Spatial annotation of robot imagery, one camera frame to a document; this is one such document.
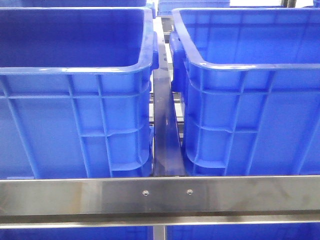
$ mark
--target blue plastic crate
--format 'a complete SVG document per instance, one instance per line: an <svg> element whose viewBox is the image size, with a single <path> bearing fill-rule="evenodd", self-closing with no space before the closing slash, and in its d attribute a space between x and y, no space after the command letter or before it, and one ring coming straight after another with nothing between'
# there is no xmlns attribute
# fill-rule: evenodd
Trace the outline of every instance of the blue plastic crate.
<svg viewBox="0 0 320 240"><path fill-rule="evenodd" d="M1 240L153 240L152 227L1 229Z"/></svg>
<svg viewBox="0 0 320 240"><path fill-rule="evenodd" d="M0 8L0 179L151 173L147 8Z"/></svg>
<svg viewBox="0 0 320 240"><path fill-rule="evenodd" d="M168 240L320 240L319 223L168 226Z"/></svg>
<svg viewBox="0 0 320 240"><path fill-rule="evenodd" d="M188 173L319 174L320 12L175 9L173 18L186 53Z"/></svg>
<svg viewBox="0 0 320 240"><path fill-rule="evenodd" d="M230 0L159 0L158 16L171 16L179 8L228 8Z"/></svg>
<svg viewBox="0 0 320 240"><path fill-rule="evenodd" d="M153 0L0 0L3 7L147 7L156 17Z"/></svg>

